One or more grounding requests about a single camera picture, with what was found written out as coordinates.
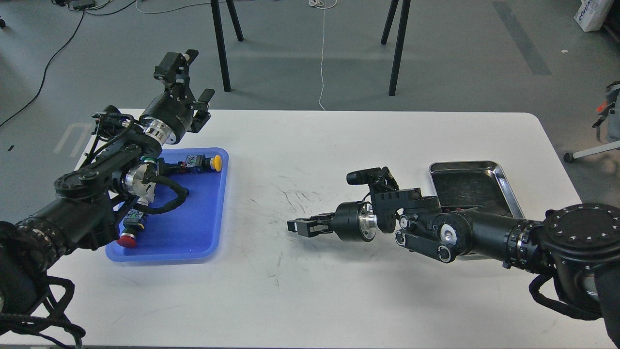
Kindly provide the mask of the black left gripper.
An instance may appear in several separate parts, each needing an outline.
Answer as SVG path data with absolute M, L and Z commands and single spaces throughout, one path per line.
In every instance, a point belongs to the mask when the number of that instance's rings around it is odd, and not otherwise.
M 165 92 L 149 104 L 139 123 L 161 145 L 177 144 L 187 132 L 199 133 L 211 118 L 209 105 L 215 90 L 205 89 L 195 101 L 189 87 L 189 66 L 198 55 L 196 49 L 168 52 L 155 67 L 154 78 L 164 84 Z

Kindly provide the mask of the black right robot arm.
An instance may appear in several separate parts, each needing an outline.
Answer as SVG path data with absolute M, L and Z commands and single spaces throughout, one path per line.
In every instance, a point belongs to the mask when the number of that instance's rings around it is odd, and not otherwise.
M 581 203 L 548 210 L 544 221 L 499 216 L 478 208 L 442 208 L 419 188 L 400 189 L 387 167 L 350 172 L 349 185 L 368 185 L 370 201 L 341 203 L 334 212 L 287 222 L 303 237 L 335 233 L 372 241 L 395 233 L 397 245 L 443 263 L 475 253 L 505 268 L 536 274 L 529 292 L 562 315 L 602 318 L 619 344 L 619 209 Z

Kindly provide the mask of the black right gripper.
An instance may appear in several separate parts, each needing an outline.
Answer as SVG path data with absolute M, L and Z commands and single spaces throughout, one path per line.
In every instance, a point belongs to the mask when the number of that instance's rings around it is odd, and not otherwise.
M 321 213 L 310 219 L 290 220 L 286 225 L 288 231 L 308 238 L 335 232 L 343 241 L 368 242 L 379 233 L 378 219 L 369 202 L 341 203 L 335 212 Z

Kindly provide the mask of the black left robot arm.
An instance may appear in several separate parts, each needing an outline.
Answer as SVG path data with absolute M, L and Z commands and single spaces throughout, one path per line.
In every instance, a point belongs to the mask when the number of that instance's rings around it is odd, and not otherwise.
M 104 145 L 92 146 L 77 170 L 56 179 L 55 201 L 16 224 L 1 223 L 1 333 L 44 336 L 56 326 L 81 348 L 86 332 L 64 313 L 75 285 L 48 269 L 78 248 L 119 239 L 118 224 L 133 208 L 155 215 L 186 201 L 188 189 L 160 170 L 158 158 L 164 144 L 198 133 L 210 119 L 215 91 L 195 98 L 190 89 L 189 66 L 198 55 L 166 53 L 154 71 L 164 92 L 138 119 L 112 105 L 95 113 L 95 142 Z

